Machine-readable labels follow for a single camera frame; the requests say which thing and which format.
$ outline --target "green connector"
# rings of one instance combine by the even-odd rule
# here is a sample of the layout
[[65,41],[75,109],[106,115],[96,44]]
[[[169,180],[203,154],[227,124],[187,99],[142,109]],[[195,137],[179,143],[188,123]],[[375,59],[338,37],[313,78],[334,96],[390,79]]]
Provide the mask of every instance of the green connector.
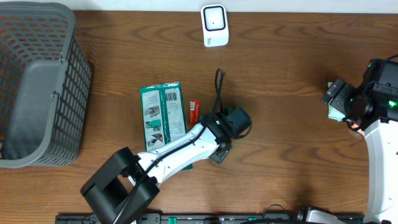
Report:
[[169,224],[177,224],[177,218],[170,217],[169,218]]

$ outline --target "orange object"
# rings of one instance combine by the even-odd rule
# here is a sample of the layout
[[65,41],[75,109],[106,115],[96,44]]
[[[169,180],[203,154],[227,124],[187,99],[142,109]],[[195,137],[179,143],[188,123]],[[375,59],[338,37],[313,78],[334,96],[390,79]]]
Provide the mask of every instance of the orange object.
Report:
[[199,119],[200,102],[198,100],[190,101],[190,129],[194,127]]

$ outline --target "basket bottom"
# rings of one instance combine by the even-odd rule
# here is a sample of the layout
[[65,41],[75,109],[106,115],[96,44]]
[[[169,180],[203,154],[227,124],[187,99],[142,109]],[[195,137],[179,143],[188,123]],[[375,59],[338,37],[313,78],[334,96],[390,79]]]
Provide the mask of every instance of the basket bottom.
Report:
[[24,70],[2,146],[3,159],[21,159],[38,149],[44,138],[59,69],[57,60],[37,60]]

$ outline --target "wooden tabletop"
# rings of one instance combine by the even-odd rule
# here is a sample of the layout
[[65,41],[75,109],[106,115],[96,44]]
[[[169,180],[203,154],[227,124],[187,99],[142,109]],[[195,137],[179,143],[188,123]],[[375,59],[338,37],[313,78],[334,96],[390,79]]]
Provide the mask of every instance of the wooden tabletop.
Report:
[[251,134],[221,164],[200,161],[160,187],[165,213],[254,213],[279,203],[364,213],[368,151],[358,133],[328,119],[320,98],[338,78],[359,85],[370,58],[398,52],[398,16],[229,13],[229,43],[205,48],[198,12],[75,12],[93,64],[81,154],[66,167],[0,169],[0,223],[53,223],[90,213],[81,186],[118,149],[144,150],[140,86],[180,81],[201,114],[222,99],[251,116]]

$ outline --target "barcode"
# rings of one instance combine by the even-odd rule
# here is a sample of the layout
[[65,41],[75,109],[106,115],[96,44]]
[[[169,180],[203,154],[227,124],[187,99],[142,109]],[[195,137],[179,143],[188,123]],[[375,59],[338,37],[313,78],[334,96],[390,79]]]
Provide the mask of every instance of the barcode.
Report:
[[166,101],[177,100],[177,93],[166,93]]

